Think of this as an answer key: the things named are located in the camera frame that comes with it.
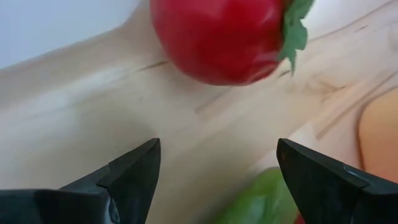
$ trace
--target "wood grain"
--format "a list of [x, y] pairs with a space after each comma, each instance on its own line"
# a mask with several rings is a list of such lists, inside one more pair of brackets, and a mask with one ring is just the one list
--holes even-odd
[[202, 222], [255, 176], [278, 138], [361, 80], [398, 70], [397, 11], [395, 0], [319, 0], [293, 78], [279, 78], [283, 63], [267, 80], [230, 88], [168, 62], [143, 1], [116, 30], [0, 70], [0, 187], [61, 187], [159, 137], [147, 222]]

